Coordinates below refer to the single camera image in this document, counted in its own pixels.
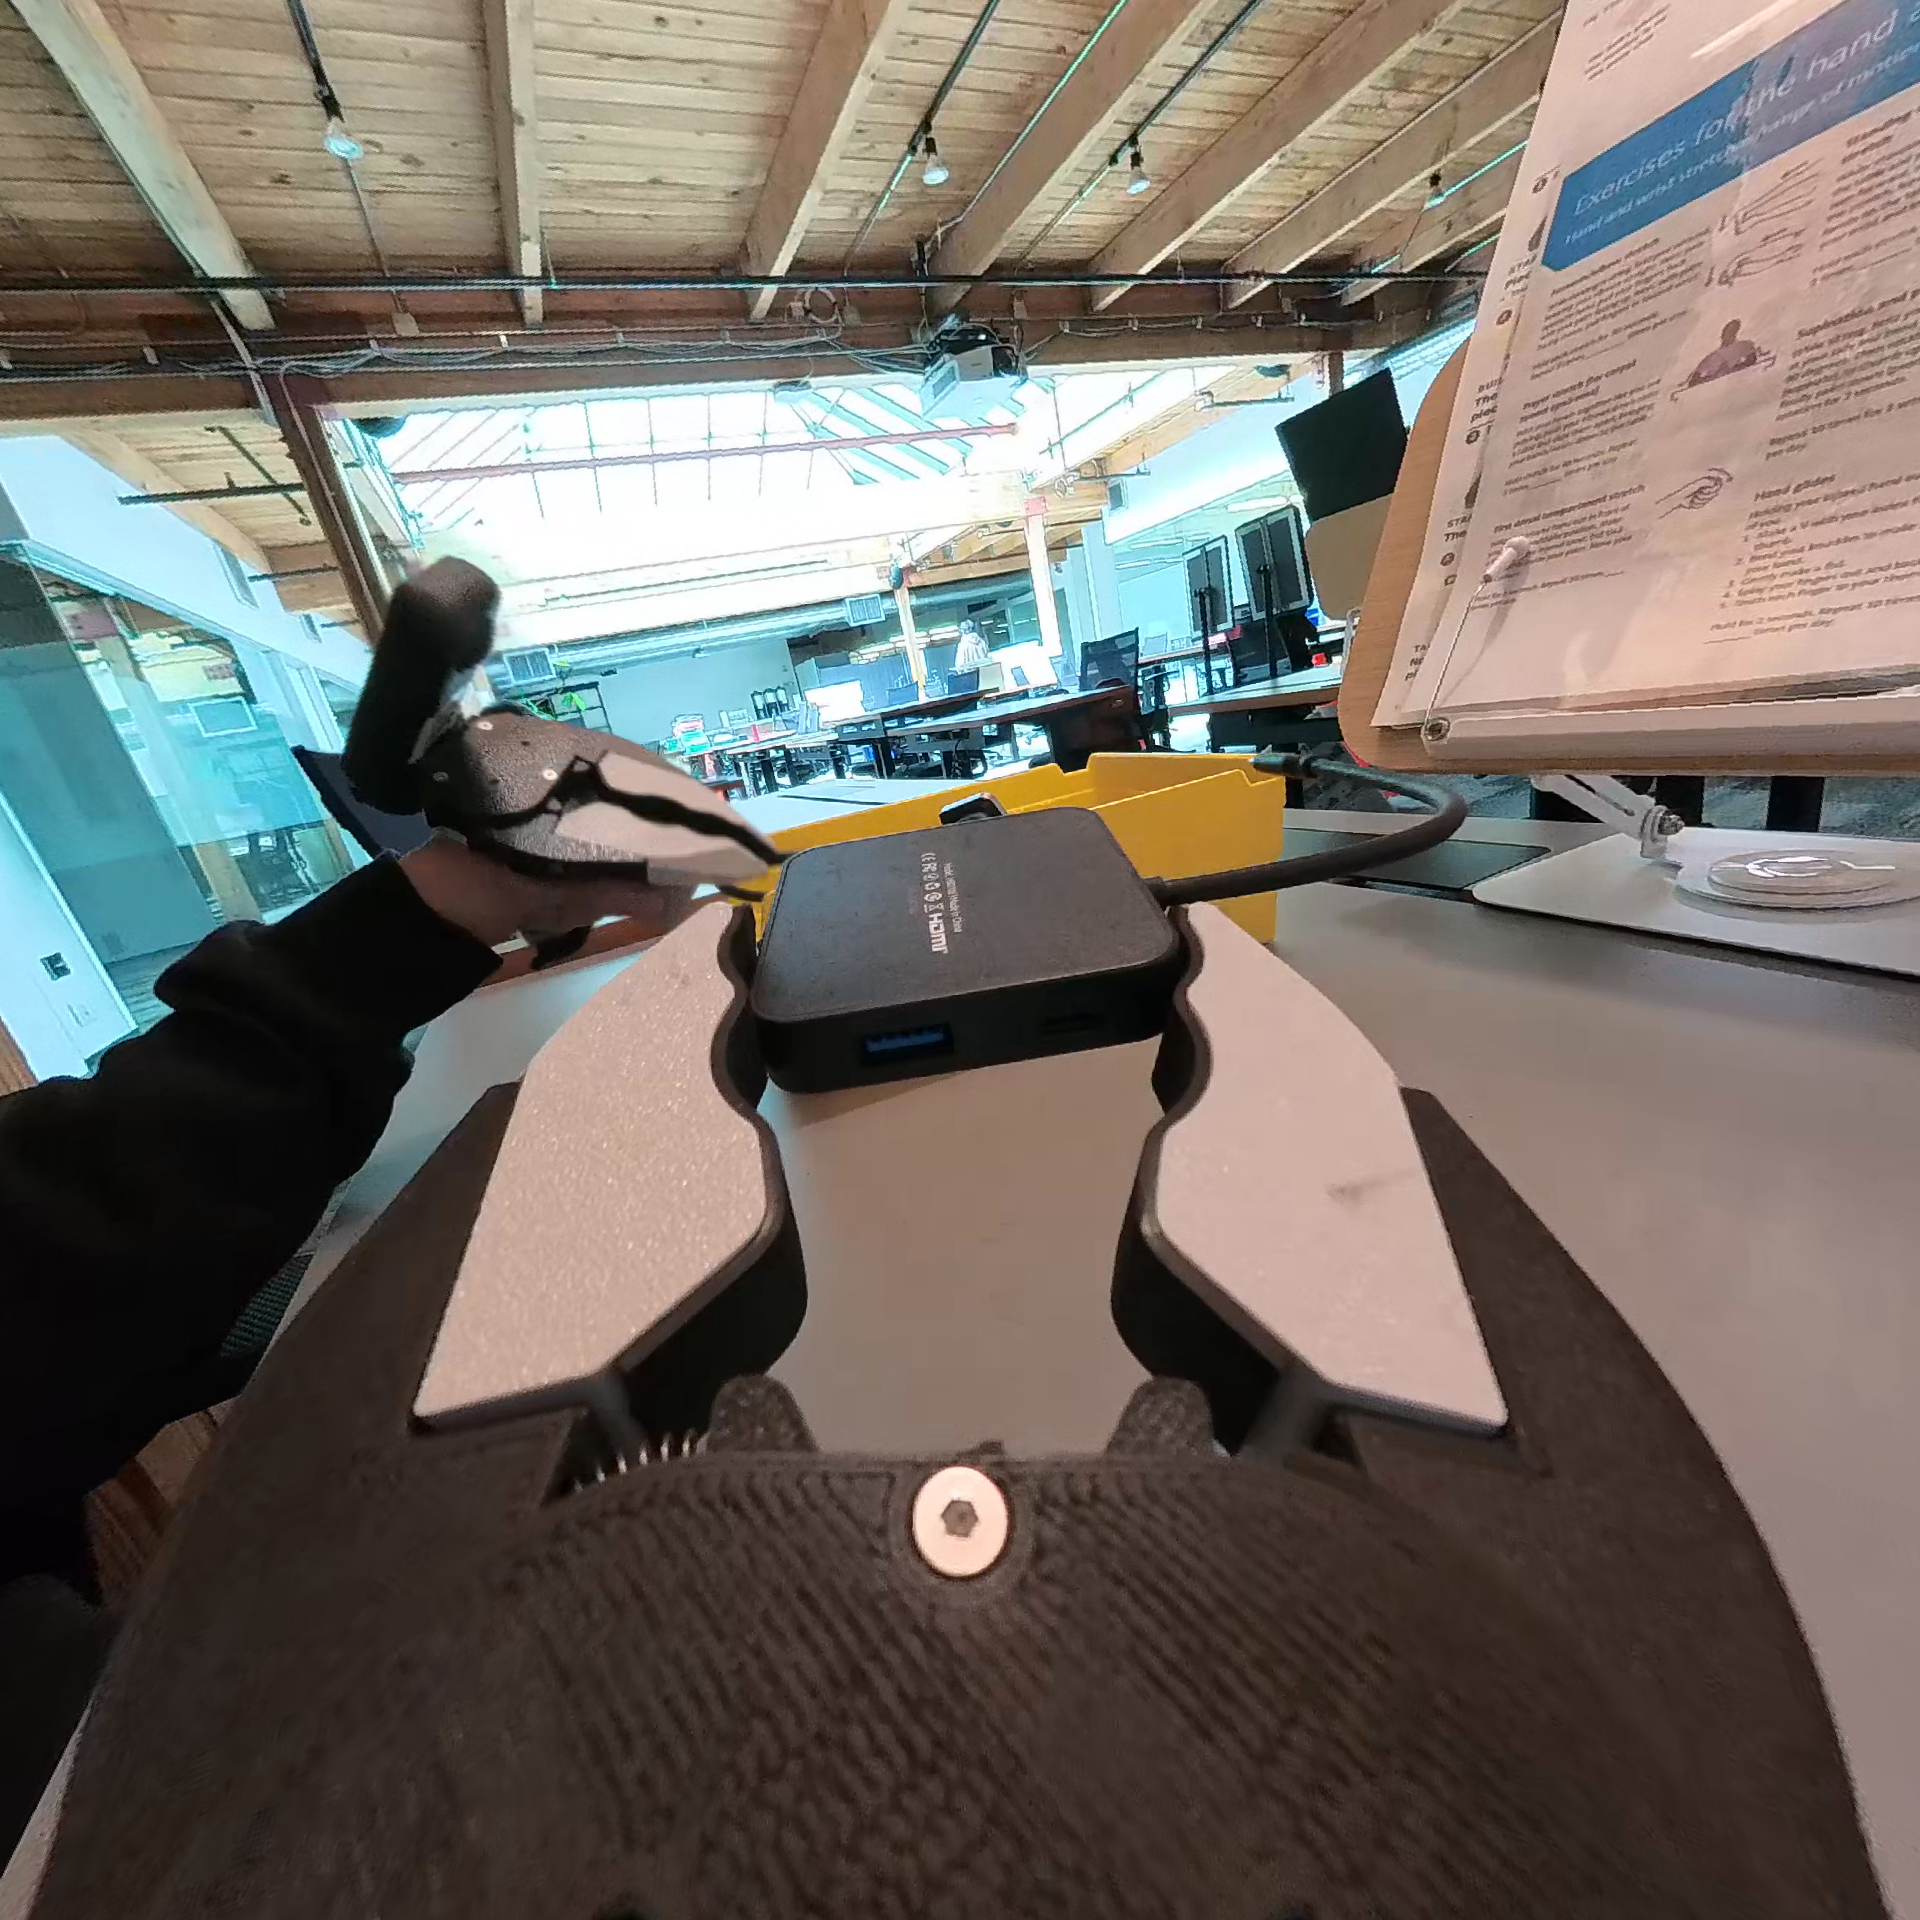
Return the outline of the grey desk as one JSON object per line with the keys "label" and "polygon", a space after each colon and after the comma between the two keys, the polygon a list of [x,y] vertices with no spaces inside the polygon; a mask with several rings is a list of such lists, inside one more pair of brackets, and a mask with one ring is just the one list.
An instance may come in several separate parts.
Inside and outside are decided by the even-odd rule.
{"label": "grey desk", "polygon": [[[1319,885],[1278,952],[1442,1101],[1617,1306],[1764,1534],[1916,1915],[1916,986],[1478,903]],[[765,1096],[809,1258],[909,1342],[885,1269],[1030,1256],[1085,1298],[1152,1047]]]}

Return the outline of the black tilted panel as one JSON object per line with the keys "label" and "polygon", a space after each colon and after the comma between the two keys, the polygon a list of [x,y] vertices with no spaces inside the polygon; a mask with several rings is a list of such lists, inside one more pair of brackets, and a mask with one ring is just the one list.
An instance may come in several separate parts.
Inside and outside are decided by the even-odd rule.
{"label": "black tilted panel", "polygon": [[1276,432],[1310,525],[1396,489],[1407,426],[1389,367],[1282,417]]}

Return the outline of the person's left forearm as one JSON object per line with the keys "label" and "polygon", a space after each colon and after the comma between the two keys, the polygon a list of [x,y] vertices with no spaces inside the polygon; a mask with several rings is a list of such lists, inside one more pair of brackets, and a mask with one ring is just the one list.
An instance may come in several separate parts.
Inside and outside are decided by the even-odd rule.
{"label": "person's left forearm", "polygon": [[95,1599],[85,1498],[225,1401],[237,1328],[498,963],[381,858],[174,962],[166,1015],[1,1107],[1,1575]]}

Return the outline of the wooden document stand white base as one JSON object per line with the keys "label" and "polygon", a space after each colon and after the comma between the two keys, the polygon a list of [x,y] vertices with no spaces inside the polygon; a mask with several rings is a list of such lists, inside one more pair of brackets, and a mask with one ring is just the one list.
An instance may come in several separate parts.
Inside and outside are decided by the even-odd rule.
{"label": "wooden document stand white base", "polygon": [[1916,777],[1918,3],[1568,3],[1342,686],[1348,747],[1607,835],[1508,914],[1916,981],[1916,843],[1625,777]]}

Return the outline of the yellow bin with divider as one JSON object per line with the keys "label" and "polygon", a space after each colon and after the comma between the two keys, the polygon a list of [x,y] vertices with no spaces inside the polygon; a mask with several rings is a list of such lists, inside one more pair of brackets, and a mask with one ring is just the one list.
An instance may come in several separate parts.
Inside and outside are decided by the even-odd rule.
{"label": "yellow bin with divider", "polygon": [[1242,757],[1096,753],[965,782],[825,779],[745,815],[786,855],[756,879],[756,931],[874,939],[887,955],[1037,955],[1064,931],[1144,955],[1165,929],[1144,879],[1279,858],[1285,782]]}

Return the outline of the wooden table black legs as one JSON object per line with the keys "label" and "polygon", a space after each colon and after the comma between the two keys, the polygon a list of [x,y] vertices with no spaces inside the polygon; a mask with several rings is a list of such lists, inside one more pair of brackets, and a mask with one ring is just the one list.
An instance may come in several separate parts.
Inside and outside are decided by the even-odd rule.
{"label": "wooden table black legs", "polygon": [[1168,730],[1207,723],[1208,752],[1297,752],[1338,741],[1342,663],[1168,704]]}
{"label": "wooden table black legs", "polygon": [[1061,689],[993,699],[951,694],[829,723],[828,738],[836,750],[866,750],[879,779],[906,777],[916,761],[936,761],[951,771],[954,759],[959,774],[967,774],[974,759],[985,759],[989,742],[1013,736],[1018,726],[1049,736],[1055,720],[1088,699],[1093,697]]}

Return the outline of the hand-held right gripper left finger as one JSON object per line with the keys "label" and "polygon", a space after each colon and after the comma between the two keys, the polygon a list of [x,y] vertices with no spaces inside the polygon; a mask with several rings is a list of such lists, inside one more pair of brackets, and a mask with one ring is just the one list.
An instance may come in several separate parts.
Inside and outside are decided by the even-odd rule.
{"label": "hand-held right gripper left finger", "polygon": [[800,1331],[809,1286],[760,1118],[746,905],[700,905],[526,1067],[428,1355],[429,1430],[582,1414],[637,1459]]}

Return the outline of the ceiling projector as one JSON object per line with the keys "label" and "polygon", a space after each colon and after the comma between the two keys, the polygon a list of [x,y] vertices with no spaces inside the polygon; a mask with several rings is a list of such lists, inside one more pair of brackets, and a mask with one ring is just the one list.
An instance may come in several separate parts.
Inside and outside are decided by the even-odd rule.
{"label": "ceiling projector", "polygon": [[946,327],[927,342],[919,416],[927,423],[993,425],[1016,411],[1023,359],[993,327]]}

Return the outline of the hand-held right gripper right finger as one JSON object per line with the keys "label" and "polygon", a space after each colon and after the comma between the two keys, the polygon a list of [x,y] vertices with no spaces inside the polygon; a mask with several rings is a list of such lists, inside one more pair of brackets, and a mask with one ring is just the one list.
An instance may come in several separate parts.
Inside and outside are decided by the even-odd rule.
{"label": "hand-held right gripper right finger", "polygon": [[1173,910],[1168,1005],[1111,1312],[1213,1446],[1312,1446],[1359,1414],[1472,1441],[1508,1406],[1385,1056],[1220,907]]}

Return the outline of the black square usb hub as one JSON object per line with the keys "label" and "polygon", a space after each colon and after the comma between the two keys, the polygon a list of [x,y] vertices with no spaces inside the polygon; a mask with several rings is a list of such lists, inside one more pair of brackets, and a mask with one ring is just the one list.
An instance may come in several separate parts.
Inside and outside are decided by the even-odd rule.
{"label": "black square usb hub", "polygon": [[1157,1040],[1184,935],[1088,809],[1001,814],[794,853],[750,1007],[788,1094]]}

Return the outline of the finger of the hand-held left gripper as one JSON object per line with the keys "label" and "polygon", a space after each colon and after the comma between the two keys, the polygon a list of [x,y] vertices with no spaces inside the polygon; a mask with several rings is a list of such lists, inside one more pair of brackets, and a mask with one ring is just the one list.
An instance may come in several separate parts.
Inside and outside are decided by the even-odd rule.
{"label": "finger of the hand-held left gripper", "polygon": [[650,885],[740,886],[783,855],[728,802],[586,800],[513,826],[513,853],[578,867],[637,870]]}
{"label": "finger of the hand-held left gripper", "polygon": [[614,744],[592,766],[594,795],[645,822],[650,839],[645,857],[666,857],[664,835],[728,846],[738,858],[783,862],[783,853],[758,831],[720,790],[676,763],[632,744]]}

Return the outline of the person's left hand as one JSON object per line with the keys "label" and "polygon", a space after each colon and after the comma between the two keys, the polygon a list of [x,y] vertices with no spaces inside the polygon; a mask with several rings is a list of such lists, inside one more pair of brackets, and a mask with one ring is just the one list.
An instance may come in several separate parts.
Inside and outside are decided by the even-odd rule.
{"label": "person's left hand", "polygon": [[701,905],[685,886],[655,886],[632,875],[519,872],[447,835],[401,855],[398,866],[428,911],[487,947],[513,939],[553,944],[600,921],[631,921],[649,941]]}

